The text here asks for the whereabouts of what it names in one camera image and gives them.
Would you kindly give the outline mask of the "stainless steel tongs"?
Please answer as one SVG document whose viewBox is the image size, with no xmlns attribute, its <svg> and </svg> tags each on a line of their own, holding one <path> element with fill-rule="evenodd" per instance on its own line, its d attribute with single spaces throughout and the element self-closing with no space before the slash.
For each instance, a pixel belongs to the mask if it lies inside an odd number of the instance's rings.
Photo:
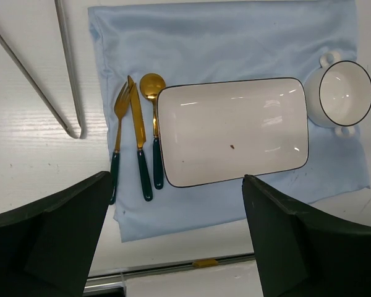
<svg viewBox="0 0 371 297">
<path fill-rule="evenodd" d="M 77 134 L 70 125 L 67 124 L 67 121 L 61 116 L 60 112 L 54 107 L 54 105 L 50 102 L 49 98 L 43 91 L 43 89 L 38 85 L 37 81 L 33 78 L 31 73 L 27 70 L 27 68 L 23 65 L 21 60 L 18 58 L 16 53 L 13 49 L 9 46 L 7 41 L 0 33 L 0 45 L 4 49 L 4 51 L 8 54 L 8 56 L 12 59 L 14 64 L 17 66 L 19 71 L 23 74 L 23 76 L 27 79 L 29 84 L 32 86 L 34 91 L 36 91 L 37 95 L 41 98 L 43 103 L 49 109 L 51 114 L 54 116 L 56 121 L 59 125 L 64 129 L 66 134 L 73 138 L 73 139 L 84 139 L 87 135 L 87 127 L 85 123 L 85 116 L 83 114 L 83 106 L 82 106 L 82 99 L 80 95 L 80 88 L 78 85 L 77 74 L 75 69 L 75 62 L 73 57 L 73 51 L 71 48 L 70 43 L 70 35 L 67 29 L 67 16 L 64 9 L 64 3 L 59 0 L 54 1 L 56 15 L 58 18 L 58 25 L 59 25 L 59 32 L 61 35 L 61 43 L 64 52 L 64 58 L 66 62 L 67 74 L 70 83 L 70 89 L 72 92 L 72 99 L 74 102 L 75 114 L 77 117 L 77 122 L 80 128 L 80 133 Z"/>
</svg>

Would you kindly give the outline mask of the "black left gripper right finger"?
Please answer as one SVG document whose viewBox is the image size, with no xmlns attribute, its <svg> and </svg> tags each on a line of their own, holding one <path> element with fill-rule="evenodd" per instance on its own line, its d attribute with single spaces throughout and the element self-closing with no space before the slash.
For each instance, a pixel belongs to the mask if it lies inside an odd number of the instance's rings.
<svg viewBox="0 0 371 297">
<path fill-rule="evenodd" d="M 371 296 L 371 226 L 252 175 L 244 177 L 242 195 L 264 296 Z"/>
</svg>

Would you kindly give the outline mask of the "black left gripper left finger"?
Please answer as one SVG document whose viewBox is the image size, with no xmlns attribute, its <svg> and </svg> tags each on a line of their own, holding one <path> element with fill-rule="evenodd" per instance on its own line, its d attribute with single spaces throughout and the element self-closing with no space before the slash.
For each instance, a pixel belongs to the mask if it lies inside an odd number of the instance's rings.
<svg viewBox="0 0 371 297">
<path fill-rule="evenodd" d="M 0 213 L 0 296 L 82 296 L 112 191 L 101 171 Z"/>
</svg>

